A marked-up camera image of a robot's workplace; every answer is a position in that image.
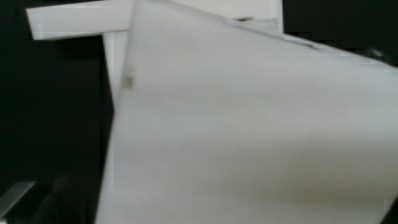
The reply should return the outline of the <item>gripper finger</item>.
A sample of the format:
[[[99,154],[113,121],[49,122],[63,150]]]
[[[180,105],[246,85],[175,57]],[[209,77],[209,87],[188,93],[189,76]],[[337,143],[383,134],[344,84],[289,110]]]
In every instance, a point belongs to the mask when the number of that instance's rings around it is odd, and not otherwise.
[[[72,190],[65,176],[51,184],[15,182],[0,194],[0,224],[74,224]]]

